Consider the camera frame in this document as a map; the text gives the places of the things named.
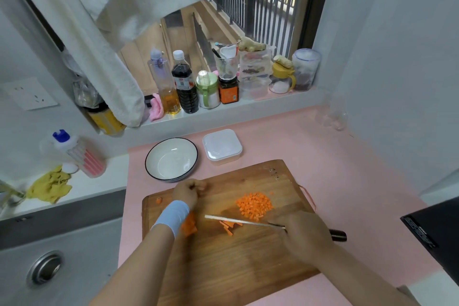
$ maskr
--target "cooking oil bottle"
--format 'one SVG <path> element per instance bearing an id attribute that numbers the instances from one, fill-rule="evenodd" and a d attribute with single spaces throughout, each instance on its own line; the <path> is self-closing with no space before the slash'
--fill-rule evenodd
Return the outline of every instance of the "cooking oil bottle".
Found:
<path id="1" fill-rule="evenodd" d="M 161 51 L 153 48 L 150 52 L 148 67 L 158 87 L 158 94 L 161 98 L 164 112 L 166 114 L 175 115 L 180 111 L 180 102 L 177 91 L 175 90 L 175 82 L 171 74 L 168 60 L 163 58 Z"/>

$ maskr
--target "yellow cloth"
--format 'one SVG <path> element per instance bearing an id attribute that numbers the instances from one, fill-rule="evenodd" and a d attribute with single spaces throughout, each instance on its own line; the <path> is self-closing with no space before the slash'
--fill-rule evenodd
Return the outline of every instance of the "yellow cloth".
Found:
<path id="1" fill-rule="evenodd" d="M 70 174 L 62 172 L 62 166 L 59 166 L 34 181 L 27 190 L 26 197 L 56 203 L 62 196 L 67 195 L 72 188 L 72 185 L 67 184 L 69 179 Z"/>

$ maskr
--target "soy sauce bottle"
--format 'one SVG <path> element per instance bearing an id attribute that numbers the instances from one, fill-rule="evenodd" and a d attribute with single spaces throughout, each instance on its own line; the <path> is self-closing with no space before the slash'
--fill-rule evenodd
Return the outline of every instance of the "soy sauce bottle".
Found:
<path id="1" fill-rule="evenodd" d="M 180 105 L 184 112 L 188 114 L 195 113 L 199 109 L 199 99 L 190 65 L 185 60 L 182 50 L 174 51 L 173 55 L 174 68 L 172 69 L 172 76 L 179 95 Z"/>

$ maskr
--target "sink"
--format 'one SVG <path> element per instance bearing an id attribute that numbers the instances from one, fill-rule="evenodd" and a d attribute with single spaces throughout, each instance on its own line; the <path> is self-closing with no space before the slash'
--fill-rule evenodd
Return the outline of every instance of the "sink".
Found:
<path id="1" fill-rule="evenodd" d="M 0 306 L 81 306 L 118 267 L 126 191 L 0 222 Z"/>

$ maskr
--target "kitchen knife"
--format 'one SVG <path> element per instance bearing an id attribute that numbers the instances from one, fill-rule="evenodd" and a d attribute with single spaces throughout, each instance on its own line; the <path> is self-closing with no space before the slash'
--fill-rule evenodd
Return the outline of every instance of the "kitchen knife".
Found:
<path id="1" fill-rule="evenodd" d="M 271 222 L 266 222 L 266 223 L 261 223 L 261 222 L 248 222 L 246 220 L 239 220 L 239 219 L 231 219 L 231 218 L 225 218 L 224 216 L 210 216 L 206 214 L 204 216 L 207 219 L 214 219 L 214 220 L 221 220 L 222 222 L 238 222 L 240 224 L 252 224 L 252 225 L 258 225 L 258 226 L 267 226 L 270 228 L 281 228 L 285 230 L 284 225 L 278 225 L 278 224 L 273 224 Z M 334 230 L 334 229 L 329 229 L 331 239 L 335 242 L 346 242 L 347 241 L 347 235 L 344 231 L 341 230 Z"/>

